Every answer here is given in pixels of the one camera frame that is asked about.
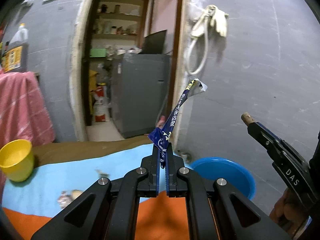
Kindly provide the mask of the person's right hand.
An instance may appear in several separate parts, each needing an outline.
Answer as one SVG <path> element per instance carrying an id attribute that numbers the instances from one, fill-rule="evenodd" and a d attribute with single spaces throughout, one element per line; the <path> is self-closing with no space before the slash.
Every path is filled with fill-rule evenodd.
<path id="1" fill-rule="evenodd" d="M 293 237 L 309 215 L 296 194 L 287 188 L 275 203 L 269 217 Z"/>

